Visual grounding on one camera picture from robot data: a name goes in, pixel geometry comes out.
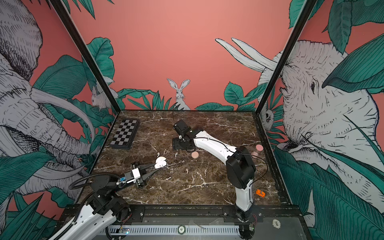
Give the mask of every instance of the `checkerboard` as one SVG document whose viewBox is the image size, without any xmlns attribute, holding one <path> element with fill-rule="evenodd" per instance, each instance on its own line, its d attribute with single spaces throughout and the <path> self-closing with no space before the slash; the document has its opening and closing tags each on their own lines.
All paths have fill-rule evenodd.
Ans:
<svg viewBox="0 0 384 240">
<path fill-rule="evenodd" d="M 129 149 L 138 127 L 139 120 L 137 119 L 122 120 L 109 146 L 112 148 Z"/>
</svg>

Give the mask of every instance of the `animal eye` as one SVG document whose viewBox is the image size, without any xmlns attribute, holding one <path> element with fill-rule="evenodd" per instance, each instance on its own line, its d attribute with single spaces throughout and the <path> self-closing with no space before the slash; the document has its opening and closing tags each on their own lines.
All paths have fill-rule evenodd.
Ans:
<svg viewBox="0 0 384 240">
<path fill-rule="evenodd" d="M 314 94 L 314 82 L 311 83 L 311 89 L 312 89 L 312 92 Z"/>
</svg>

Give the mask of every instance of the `marble tabletop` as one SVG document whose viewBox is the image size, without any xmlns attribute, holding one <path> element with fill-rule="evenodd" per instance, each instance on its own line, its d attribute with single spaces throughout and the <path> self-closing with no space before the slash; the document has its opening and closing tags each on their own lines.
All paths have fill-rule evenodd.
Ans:
<svg viewBox="0 0 384 240">
<path fill-rule="evenodd" d="M 113 149 L 109 144 L 122 119 L 136 118 L 140 126 L 130 150 Z M 213 137 L 232 146 L 246 146 L 265 158 L 264 151 L 257 151 L 260 144 L 252 113 L 241 112 L 167 112 L 167 111 L 122 111 L 113 127 L 93 172 L 123 174 L 131 169 L 131 163 L 154 163 L 157 155 L 167 158 L 168 165 L 155 173 L 143 188 L 126 188 L 119 195 L 129 204 L 234 204 L 235 188 L 227 179 L 225 165 L 203 149 L 197 149 L 199 157 L 191 153 L 174 151 L 172 138 L 177 133 L 172 125 L 183 119 L 191 127 L 200 126 Z M 253 158 L 256 165 L 255 179 L 265 173 L 265 163 Z M 265 192 L 265 197 L 255 195 L 256 189 Z M 81 201 L 91 188 L 86 187 Z M 280 205 L 275 181 L 268 171 L 253 184 L 255 204 Z"/>
</svg>

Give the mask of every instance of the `pink disc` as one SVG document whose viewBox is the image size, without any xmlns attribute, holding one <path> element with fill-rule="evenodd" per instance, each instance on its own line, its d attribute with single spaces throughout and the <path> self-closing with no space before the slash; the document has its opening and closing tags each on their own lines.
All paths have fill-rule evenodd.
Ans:
<svg viewBox="0 0 384 240">
<path fill-rule="evenodd" d="M 257 151 L 262 151 L 264 148 L 263 148 L 263 146 L 262 145 L 260 145 L 260 144 L 257 144 L 256 145 L 256 150 Z"/>
<path fill-rule="evenodd" d="M 198 158 L 199 157 L 198 152 L 193 152 L 191 155 L 192 155 L 192 158 Z"/>
</svg>

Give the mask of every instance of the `rabbit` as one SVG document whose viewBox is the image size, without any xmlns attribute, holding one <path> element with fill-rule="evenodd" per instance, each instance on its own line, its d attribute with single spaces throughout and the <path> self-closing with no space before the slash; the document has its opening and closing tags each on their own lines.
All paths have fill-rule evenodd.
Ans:
<svg viewBox="0 0 384 240">
<path fill-rule="evenodd" d="M 172 80 L 167 78 L 169 85 L 176 90 L 176 106 L 178 110 L 191 110 L 184 102 L 184 94 L 183 94 L 183 88 L 185 88 L 190 80 L 184 80 L 180 86 L 180 88 L 177 87 L 177 84 Z"/>
<path fill-rule="evenodd" d="M 103 78 L 108 85 L 110 83 L 113 83 L 113 80 L 111 78 L 106 76 L 103 76 Z M 118 97 L 117 92 L 111 89 L 109 86 L 108 88 L 112 93 L 112 96 L 114 98 L 117 98 Z M 97 106 L 99 108 L 111 108 L 111 102 L 105 95 L 103 89 L 101 88 L 101 85 L 98 82 L 96 82 L 96 87 L 95 86 L 92 87 L 92 106 Z"/>
</svg>

